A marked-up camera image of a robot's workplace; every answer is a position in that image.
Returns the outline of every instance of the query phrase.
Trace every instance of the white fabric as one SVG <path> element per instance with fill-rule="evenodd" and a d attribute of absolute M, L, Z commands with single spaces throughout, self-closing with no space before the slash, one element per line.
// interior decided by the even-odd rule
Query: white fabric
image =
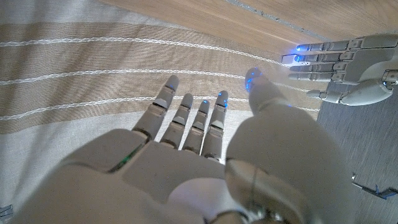
<path fill-rule="evenodd" d="M 96 0 L 2 0 L 0 15 L 0 25 L 35 22 L 123 22 L 187 29 Z"/>

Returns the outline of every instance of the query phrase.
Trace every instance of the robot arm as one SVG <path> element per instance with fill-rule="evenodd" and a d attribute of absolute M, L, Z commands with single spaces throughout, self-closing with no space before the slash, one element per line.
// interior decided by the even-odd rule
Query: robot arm
<path fill-rule="evenodd" d="M 206 135 L 203 101 L 177 150 L 193 100 L 186 94 L 154 141 L 178 86 L 171 76 L 131 131 L 112 130 L 70 154 L 13 222 L 352 223 L 345 157 L 261 74 L 253 68 L 246 75 L 254 116 L 233 136 L 225 166 L 219 159 L 226 91 L 218 93 Z"/>
<path fill-rule="evenodd" d="M 398 84 L 398 35 L 376 34 L 353 40 L 303 44 L 297 51 L 345 51 L 343 53 L 298 55 L 297 62 L 311 65 L 293 66 L 290 79 L 335 82 L 356 85 L 351 91 L 312 90 L 307 96 L 350 106 L 369 105 L 392 95 Z"/>

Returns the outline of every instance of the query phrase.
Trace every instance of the gray fabric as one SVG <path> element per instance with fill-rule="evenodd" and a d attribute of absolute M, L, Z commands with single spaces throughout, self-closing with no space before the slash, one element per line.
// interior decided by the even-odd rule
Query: gray fabric
<path fill-rule="evenodd" d="M 156 141 L 160 140 L 176 111 L 170 110 L 166 114 Z M 192 125 L 197 111 L 197 109 L 191 110 L 187 127 Z M 12 204 L 17 211 L 44 176 L 61 159 L 112 129 L 131 129 L 142 114 L 143 112 L 134 112 L 97 116 L 43 124 L 17 133 L 0 135 L 0 207 Z M 250 111 L 227 112 L 222 159 L 236 128 L 250 116 L 252 116 Z M 188 128 L 185 129 L 183 140 L 187 137 L 187 132 Z"/>
<path fill-rule="evenodd" d="M 344 92 L 350 86 L 331 83 L 328 90 Z M 383 191 L 398 189 L 398 92 L 366 106 L 322 103 L 318 123 L 348 153 L 347 161 L 361 185 Z M 355 223 L 398 222 L 398 195 L 383 200 L 357 187 Z"/>
<path fill-rule="evenodd" d="M 5 0 L 0 14 L 0 24 L 123 22 L 187 29 L 95 0 Z"/>

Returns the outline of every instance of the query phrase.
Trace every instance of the wooden surface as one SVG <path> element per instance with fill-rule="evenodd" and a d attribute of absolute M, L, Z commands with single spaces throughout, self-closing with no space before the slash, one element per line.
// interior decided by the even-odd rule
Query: wooden surface
<path fill-rule="evenodd" d="M 291 24 L 341 40 L 398 31 L 398 1 L 240 0 Z"/>
<path fill-rule="evenodd" d="M 348 91 L 350 86 L 331 83 L 329 90 Z M 356 173 L 355 181 L 379 190 L 398 189 L 398 91 L 388 99 L 366 106 L 322 103 L 318 123 L 346 151 Z M 354 187 L 355 223 L 397 224 L 398 195 L 383 200 Z"/>
<path fill-rule="evenodd" d="M 320 41 L 222 0 L 102 1 L 279 55 Z"/>

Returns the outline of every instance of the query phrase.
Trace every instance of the robot finger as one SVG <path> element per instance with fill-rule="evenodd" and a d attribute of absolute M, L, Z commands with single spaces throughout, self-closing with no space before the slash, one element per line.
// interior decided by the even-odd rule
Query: robot finger
<path fill-rule="evenodd" d="M 198 155 L 200 154 L 201 144 L 205 135 L 205 124 L 207 114 L 209 113 L 209 107 L 209 102 L 207 100 L 203 100 L 200 104 L 198 113 L 195 116 L 193 125 L 189 130 L 188 136 L 185 139 L 184 145 L 182 146 L 182 150 L 192 151 Z"/>
<path fill-rule="evenodd" d="M 361 106 L 377 103 L 392 95 L 392 88 L 389 88 L 381 80 L 366 80 L 354 86 L 346 93 L 335 91 L 311 90 L 307 96 L 318 98 L 330 103 L 341 103 L 349 106 Z"/>
<path fill-rule="evenodd" d="M 228 92 L 221 91 L 215 103 L 213 114 L 210 118 L 201 156 L 220 161 L 224 135 L 224 121 L 228 107 Z"/>
<path fill-rule="evenodd" d="M 160 140 L 161 143 L 174 149 L 178 149 L 182 134 L 184 133 L 185 124 L 187 123 L 188 115 L 191 110 L 192 101 L 192 94 L 185 94 L 172 122 L 170 122 L 169 127 Z"/>
<path fill-rule="evenodd" d="M 292 66 L 290 71 L 292 72 L 334 72 L 335 63 L 326 64 L 315 64 L 315 65 L 304 65 L 304 66 Z"/>
<path fill-rule="evenodd" d="M 342 51 L 348 48 L 348 40 L 337 42 L 325 42 L 317 44 L 300 44 L 296 50 L 299 52 L 306 51 Z"/>
<path fill-rule="evenodd" d="M 289 79 L 316 81 L 316 82 L 330 82 L 332 76 L 333 76 L 332 72 L 328 72 L 328 73 L 293 73 L 293 74 L 289 74 Z"/>
<path fill-rule="evenodd" d="M 142 115 L 133 131 L 139 131 L 148 136 L 148 140 L 153 140 L 162 125 L 164 116 L 177 90 L 179 80 L 172 75 L 162 87 L 155 101 L 149 105 L 147 111 Z"/>
<path fill-rule="evenodd" d="M 346 59 L 352 59 L 354 53 L 352 53 L 351 58 L 347 58 L 346 53 L 331 53 L 331 54 L 313 54 L 313 55 L 297 55 L 294 57 L 296 62 L 340 62 Z"/>

